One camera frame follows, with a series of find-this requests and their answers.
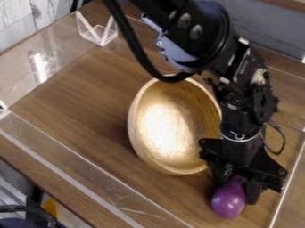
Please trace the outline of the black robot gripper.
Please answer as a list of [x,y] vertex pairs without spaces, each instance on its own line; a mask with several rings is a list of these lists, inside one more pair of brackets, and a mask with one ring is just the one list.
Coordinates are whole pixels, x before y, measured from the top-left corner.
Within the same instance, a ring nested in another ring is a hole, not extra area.
[[217,187],[222,187],[233,175],[242,176],[248,181],[249,205],[256,205],[265,189],[283,192],[288,170],[268,155],[260,137],[249,141],[202,138],[200,145],[200,157],[212,167]]

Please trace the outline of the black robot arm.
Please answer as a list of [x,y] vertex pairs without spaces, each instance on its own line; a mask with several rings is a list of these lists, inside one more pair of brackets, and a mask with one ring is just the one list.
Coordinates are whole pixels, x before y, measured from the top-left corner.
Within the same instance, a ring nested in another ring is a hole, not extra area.
[[162,75],[149,60],[142,60],[154,77],[178,82],[209,70],[218,77],[208,80],[222,111],[221,138],[204,138],[201,158],[212,164],[218,183],[233,175],[245,178],[245,200],[254,205],[264,190],[281,192],[287,169],[270,158],[266,128],[277,127],[279,111],[269,70],[252,45],[236,34],[229,12],[210,0],[131,0],[143,20],[158,32],[158,48],[180,69]]

